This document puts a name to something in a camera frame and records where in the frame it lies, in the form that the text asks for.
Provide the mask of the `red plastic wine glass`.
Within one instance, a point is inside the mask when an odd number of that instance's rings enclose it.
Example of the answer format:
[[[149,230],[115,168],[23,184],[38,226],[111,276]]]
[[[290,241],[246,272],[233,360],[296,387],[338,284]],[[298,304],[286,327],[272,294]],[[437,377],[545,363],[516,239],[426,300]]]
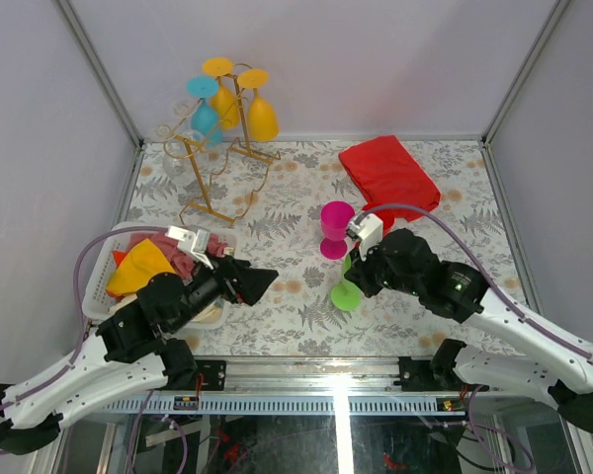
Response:
[[[362,207],[362,211],[368,211],[378,206],[381,206],[381,204],[377,202],[368,202]],[[378,210],[375,212],[375,215],[382,221],[382,235],[385,236],[395,223],[393,211],[390,209]]]

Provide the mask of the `green plastic wine glass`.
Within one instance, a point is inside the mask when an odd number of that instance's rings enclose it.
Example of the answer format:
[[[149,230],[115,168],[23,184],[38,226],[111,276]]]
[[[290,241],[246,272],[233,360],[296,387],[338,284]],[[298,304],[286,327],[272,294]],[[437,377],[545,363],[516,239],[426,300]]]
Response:
[[[351,258],[347,255],[343,262],[341,279],[330,292],[330,298],[334,306],[345,312],[356,310],[361,303],[361,290],[345,277],[345,273],[350,267]]]

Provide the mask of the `magenta plastic wine glass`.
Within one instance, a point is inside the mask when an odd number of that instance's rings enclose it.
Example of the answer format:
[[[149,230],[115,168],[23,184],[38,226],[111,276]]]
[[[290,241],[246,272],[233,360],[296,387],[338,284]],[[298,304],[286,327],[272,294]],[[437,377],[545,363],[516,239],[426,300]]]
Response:
[[[334,200],[322,207],[320,224],[323,239],[319,250],[330,260],[339,260],[347,253],[346,231],[355,210],[351,204],[342,200]]]

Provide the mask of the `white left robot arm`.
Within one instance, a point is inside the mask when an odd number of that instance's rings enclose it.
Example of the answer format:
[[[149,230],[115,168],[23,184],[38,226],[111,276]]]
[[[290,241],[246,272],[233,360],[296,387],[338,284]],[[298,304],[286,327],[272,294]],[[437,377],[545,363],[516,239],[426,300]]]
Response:
[[[230,256],[213,260],[190,282],[172,273],[154,276],[73,353],[25,382],[0,383],[0,454],[37,451],[132,394],[190,387],[197,364],[176,333],[219,299],[256,304],[278,276]]]

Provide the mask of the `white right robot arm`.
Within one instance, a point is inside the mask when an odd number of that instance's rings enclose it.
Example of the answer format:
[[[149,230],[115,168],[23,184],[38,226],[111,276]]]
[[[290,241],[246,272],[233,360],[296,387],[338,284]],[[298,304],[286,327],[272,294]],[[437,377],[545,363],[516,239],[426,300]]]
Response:
[[[498,337],[518,351],[491,355],[447,340],[431,361],[442,389],[459,383],[487,385],[555,409],[593,434],[593,343],[578,337],[506,295],[473,267],[442,261],[407,229],[362,239],[350,253],[347,279],[367,297],[392,290],[416,297],[436,316]]]

